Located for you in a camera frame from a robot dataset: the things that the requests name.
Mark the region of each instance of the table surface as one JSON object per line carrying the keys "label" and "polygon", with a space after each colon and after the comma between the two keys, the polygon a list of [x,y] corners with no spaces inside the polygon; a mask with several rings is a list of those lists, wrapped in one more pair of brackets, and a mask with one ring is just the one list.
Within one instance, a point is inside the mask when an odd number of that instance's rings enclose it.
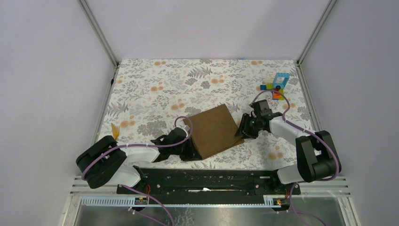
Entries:
{"label": "table surface", "polygon": [[[290,73],[284,88],[291,109],[287,118],[311,129],[293,60],[143,60],[124,59],[119,68],[99,137],[112,134],[111,123],[120,126],[119,143],[146,143],[173,129],[178,116],[192,116],[226,104],[239,125],[243,113],[259,93],[270,73]],[[274,112],[287,108],[272,100]],[[196,169],[274,170],[296,163],[295,147],[281,137],[262,131],[257,139],[225,150],[202,161],[183,162],[171,155],[158,163],[136,162],[140,167]]]}

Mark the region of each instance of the black mounting base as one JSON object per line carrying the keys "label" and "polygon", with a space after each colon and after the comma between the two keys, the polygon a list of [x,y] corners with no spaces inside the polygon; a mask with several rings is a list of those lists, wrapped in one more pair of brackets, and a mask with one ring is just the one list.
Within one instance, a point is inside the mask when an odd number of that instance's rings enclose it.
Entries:
{"label": "black mounting base", "polygon": [[[276,183],[275,171],[136,169],[142,179],[134,189],[146,193],[149,185],[150,195],[163,204],[264,204],[263,195],[285,195],[292,186]],[[293,191],[300,193],[299,187]],[[117,194],[135,193],[118,187]]]}

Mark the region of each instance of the cable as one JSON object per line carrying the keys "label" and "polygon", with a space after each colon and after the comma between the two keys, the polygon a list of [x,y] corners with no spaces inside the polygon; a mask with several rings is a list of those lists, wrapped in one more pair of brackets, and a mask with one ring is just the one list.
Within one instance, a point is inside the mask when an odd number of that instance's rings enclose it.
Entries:
{"label": "cable", "polygon": [[[312,213],[308,213],[308,212],[304,212],[304,211],[300,211],[297,210],[298,213],[300,214],[304,214],[304,215],[309,215],[311,217],[314,217],[315,219],[317,219],[318,221],[320,221],[320,223],[322,223],[324,226],[327,226],[327,223],[325,223],[321,218],[319,218],[318,216],[312,214]],[[278,211],[278,212],[266,212],[263,214],[280,214],[280,213],[293,213],[292,210],[286,210],[286,211]]]}
{"label": "cable", "polygon": [[[137,193],[137,194],[144,195],[144,196],[146,196],[146,197],[148,197],[148,198],[154,200],[154,201],[155,201],[156,203],[158,203],[158,204],[165,210],[165,212],[168,214],[169,218],[172,220],[172,226],[175,226],[175,220],[173,219],[172,214],[170,214],[170,212],[166,209],[166,207],[165,207],[160,201],[158,201],[158,199],[152,197],[152,196],[149,195],[149,194],[144,194],[144,193],[142,193],[142,192],[139,192],[139,191],[137,191],[137,190],[135,190],[135,189],[133,189],[133,188],[131,188],[131,187],[129,187],[129,186],[122,185],[122,187],[124,187],[124,188],[126,188],[126,189],[128,189],[128,190],[130,190],[130,191],[132,191],[132,192],[135,192],[135,193]],[[169,225],[164,224],[164,223],[160,222],[159,220],[157,220],[157,219],[155,219],[155,218],[153,218],[153,217],[151,217],[151,216],[148,216],[148,215],[146,215],[146,214],[140,213],[139,211],[136,211],[136,213],[139,213],[140,215],[142,215],[142,216],[144,216],[144,217],[146,217],[146,218],[149,218],[149,219],[151,219],[151,220],[153,220],[153,221],[155,221],[155,222],[157,222],[157,223],[160,223],[160,224],[162,224],[163,226],[169,226]]]}
{"label": "cable", "polygon": [[[331,149],[331,147],[328,146],[328,145],[327,145],[320,137],[318,137],[316,134],[314,134],[314,133],[310,132],[309,130],[304,129],[304,128],[302,128],[302,127],[296,125],[295,123],[290,122],[290,121],[288,121],[288,120],[286,119],[286,113],[287,113],[288,110],[290,109],[290,105],[289,105],[288,99],[287,99],[282,93],[280,93],[280,92],[278,92],[278,91],[275,91],[275,90],[272,90],[272,89],[271,89],[271,90],[264,90],[264,91],[260,92],[258,95],[256,95],[256,97],[254,98],[254,100],[252,101],[252,103],[254,103],[254,102],[258,99],[258,97],[259,97],[262,93],[264,93],[264,92],[273,92],[273,93],[280,94],[280,95],[284,98],[284,100],[287,102],[287,105],[288,105],[288,108],[283,112],[283,115],[282,115],[283,120],[284,120],[286,123],[288,123],[289,125],[291,125],[291,126],[297,128],[297,129],[299,129],[299,130],[302,130],[303,132],[305,132],[305,133],[307,133],[307,134],[310,134],[312,137],[316,138],[316,139],[317,139],[320,143],[322,143],[322,145],[323,145],[324,147],[326,147],[326,149],[330,152],[330,154],[333,156],[334,163],[335,163],[335,173],[334,173],[334,175],[333,175],[332,177],[327,178],[327,179],[320,179],[319,181],[334,180],[334,179],[338,176],[338,173],[339,173],[339,163],[338,163],[338,159],[337,159],[335,153],[333,152],[333,150]],[[302,221],[302,223],[304,223],[304,224],[307,225],[307,226],[311,226],[311,225],[309,225],[308,223],[306,223],[306,222],[302,219],[302,217],[300,217],[300,216],[298,215],[300,212],[299,212],[298,210],[296,210],[296,209],[294,208],[293,204],[292,204],[292,191],[294,190],[295,185],[297,185],[297,183],[303,183],[303,182],[305,182],[305,181],[299,181],[299,182],[295,182],[295,183],[292,184],[292,187],[291,187],[290,192],[289,192],[289,202],[291,203],[292,211],[293,211],[293,212],[295,213],[295,215]],[[323,225],[326,226],[326,223],[324,223],[321,219],[318,218],[318,220],[321,221],[321,223],[323,223]]]}
{"label": "cable", "polygon": [[[177,118],[175,119],[175,123],[174,123],[175,127],[176,127],[177,120],[178,120],[178,119],[181,119],[181,118],[187,119],[187,121],[188,121],[188,122],[190,123],[190,125],[191,125],[191,126],[190,126],[190,133],[188,134],[188,136],[187,136],[184,140],[182,140],[182,141],[180,141],[180,142],[177,142],[177,143],[175,143],[175,144],[171,144],[171,145],[131,144],[131,145],[127,145],[127,146],[126,146],[126,145],[115,146],[115,147],[111,148],[110,150],[104,152],[104,153],[103,153],[102,155],[100,155],[99,157],[97,157],[92,163],[90,163],[90,164],[86,167],[86,169],[85,169],[85,170],[83,171],[83,173],[82,173],[82,180],[86,180],[86,179],[85,179],[85,175],[86,175],[86,173],[89,171],[89,169],[92,168],[92,167],[94,166],[94,164],[96,164],[98,161],[100,161],[103,157],[107,156],[109,153],[111,153],[111,152],[113,152],[113,151],[115,151],[115,150],[117,150],[117,149],[119,149],[119,148],[124,148],[124,147],[173,147],[173,146],[177,146],[177,145],[180,145],[180,144],[184,143],[186,140],[188,140],[188,139],[191,137],[191,134],[192,134],[192,131],[193,131],[193,125],[192,125],[192,121],[191,121],[189,118],[184,117],[184,116],[179,116],[179,117],[177,117]],[[139,191],[137,191],[137,190],[135,190],[135,189],[133,189],[133,188],[131,188],[131,187],[129,187],[129,186],[126,186],[126,185],[122,185],[122,187],[124,187],[124,188],[126,188],[126,189],[128,189],[128,190],[130,190],[130,191],[132,191],[132,192],[135,192],[135,193],[137,193],[137,194],[145,195],[146,197],[148,197],[148,198],[154,200],[154,201],[155,201],[156,203],[158,203],[158,204],[165,210],[165,212],[169,215],[169,218],[172,220],[172,226],[175,226],[175,220],[173,219],[172,214],[170,214],[170,212],[166,209],[166,207],[165,207],[160,201],[158,201],[156,198],[152,197],[152,196],[149,195],[149,194],[144,194],[144,193],[142,193],[142,192],[139,192]],[[155,221],[155,222],[157,222],[157,223],[160,223],[160,224],[162,224],[162,225],[164,225],[164,226],[168,226],[168,225],[166,225],[166,224],[164,224],[164,223],[158,221],[157,219],[155,219],[155,218],[153,218],[153,217],[151,217],[151,216],[148,216],[148,215],[143,214],[143,213],[139,213],[139,214],[142,215],[142,216],[145,216],[145,217],[147,217],[148,219],[151,219],[151,220],[153,220],[153,221]]]}

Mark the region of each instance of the orange flower pattern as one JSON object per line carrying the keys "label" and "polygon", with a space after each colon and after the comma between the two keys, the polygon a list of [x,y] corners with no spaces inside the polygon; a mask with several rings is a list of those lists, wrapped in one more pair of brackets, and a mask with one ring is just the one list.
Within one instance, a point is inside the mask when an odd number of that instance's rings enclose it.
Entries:
{"label": "orange flower pattern", "polygon": [[[146,143],[167,134],[177,116],[192,116],[226,104],[237,125],[260,91],[266,75],[291,74],[284,91],[291,108],[287,118],[311,129],[310,116],[292,60],[143,60],[120,63],[99,137],[112,134],[111,122],[120,126],[120,142]],[[274,112],[287,109],[285,101],[267,99]],[[138,162],[140,167],[274,170],[296,162],[295,147],[265,131],[258,139],[221,152],[201,162],[180,164],[175,156],[157,163]]]}

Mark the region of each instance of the metal frame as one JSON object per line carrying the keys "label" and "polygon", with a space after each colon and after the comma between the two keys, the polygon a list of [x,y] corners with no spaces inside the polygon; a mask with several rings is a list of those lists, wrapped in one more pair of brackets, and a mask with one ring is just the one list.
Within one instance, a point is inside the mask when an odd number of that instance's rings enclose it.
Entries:
{"label": "metal frame", "polygon": [[[324,25],[326,19],[328,18],[329,14],[331,13],[333,7],[337,3],[338,0],[330,0],[326,9],[324,10],[320,20],[317,23],[316,28],[314,29],[311,37],[309,38],[308,42],[306,43],[306,46],[304,50],[302,51],[301,55],[297,59],[297,62],[295,64],[299,81],[303,90],[303,94],[305,97],[305,102],[306,105],[309,109],[310,115],[311,115],[311,124],[315,130],[321,130],[321,124],[319,121],[319,118],[317,116],[316,110],[314,108],[314,103],[311,97],[311,94],[309,92],[309,88],[305,79],[305,76],[302,71],[301,64],[303,63],[304,59],[306,58],[306,55],[308,54],[309,50],[311,49],[313,43],[315,42],[322,26]],[[115,73],[112,77],[112,80],[110,82],[110,86],[107,90],[107,95],[103,103],[103,108],[102,108],[102,114],[99,119],[99,122],[97,124],[96,132],[93,138],[93,143],[97,141],[98,138],[98,133],[101,129],[102,126],[102,121],[105,116],[105,110],[108,105],[109,99],[111,97],[111,92],[113,89],[113,81],[118,74],[118,66],[119,63],[117,61],[117,58],[115,54],[113,53],[109,43],[107,42],[101,28],[99,27],[88,3],[86,0],[78,0],[80,3],[85,15],[88,18],[88,21],[90,22],[91,26],[93,27],[93,30],[95,31],[98,39],[100,40],[104,50],[106,51],[107,56],[111,60],[111,62],[115,65]],[[353,206],[353,201],[351,197],[351,193],[348,189],[347,182],[345,177],[337,177],[333,181],[328,181],[328,182],[319,182],[315,181],[312,183],[303,183],[300,186],[301,188],[301,195],[294,195],[294,196],[299,196],[299,197],[335,197],[341,208],[341,212],[343,214],[343,218],[345,220],[346,225],[348,226],[360,226],[359,218],[358,215],[354,209]],[[122,197],[126,197],[126,199],[129,199],[131,197],[138,197],[140,195],[138,194],[116,194],[117,186],[102,186],[97,189],[91,189],[87,182],[82,180],[80,176],[76,176],[70,196],[67,199],[65,208],[64,208],[64,213],[60,221],[61,226],[73,226],[76,218],[78,217],[79,214],[79,208],[81,205],[87,205],[90,203],[90,201],[87,201],[86,199],[94,199],[96,200],[97,203],[106,203],[106,202],[101,202],[105,199],[107,200],[120,200]],[[270,203],[270,199],[272,198],[283,198],[283,195],[265,195],[264,200],[265,200],[265,205],[165,205],[166,207],[241,207],[241,208],[253,208],[253,207],[269,207],[267,204]]]}
{"label": "metal frame", "polygon": [[111,98],[112,89],[113,89],[113,87],[115,85],[114,81],[115,81],[116,76],[118,75],[118,72],[119,72],[119,66],[116,66],[115,67],[115,72],[112,75],[111,81],[110,81],[108,89],[107,89],[105,100],[103,102],[103,107],[101,108],[101,115],[100,115],[100,118],[98,119],[98,122],[97,122],[96,132],[94,133],[94,137],[93,137],[93,140],[92,140],[92,143],[91,143],[92,145],[95,142],[97,142],[97,140],[98,140],[98,135],[100,134],[100,130],[101,130],[101,127],[103,125],[105,112],[107,110],[108,102],[110,101],[110,98]]}
{"label": "metal frame", "polygon": [[78,0],[80,6],[82,7],[83,12],[85,13],[91,27],[93,28],[94,32],[96,33],[98,40],[100,41],[101,45],[103,46],[108,58],[111,60],[112,64],[117,67],[118,66],[118,59],[116,58],[110,44],[108,43],[107,39],[104,36],[103,31],[101,30],[100,26],[96,18],[93,15],[88,3],[86,0]]}
{"label": "metal frame", "polygon": [[330,15],[331,11],[333,10],[335,4],[337,3],[338,0],[330,0],[327,4],[326,9],[324,10],[323,14],[321,15],[321,18],[319,20],[319,22],[316,25],[316,28],[314,29],[314,31],[312,32],[311,37],[309,38],[308,42],[306,43],[305,48],[303,49],[301,55],[298,58],[298,64],[301,65],[306,57],[306,55],[308,54],[311,46],[313,45],[313,43],[315,42],[321,28],[323,27],[324,23],[326,22],[328,16]]}

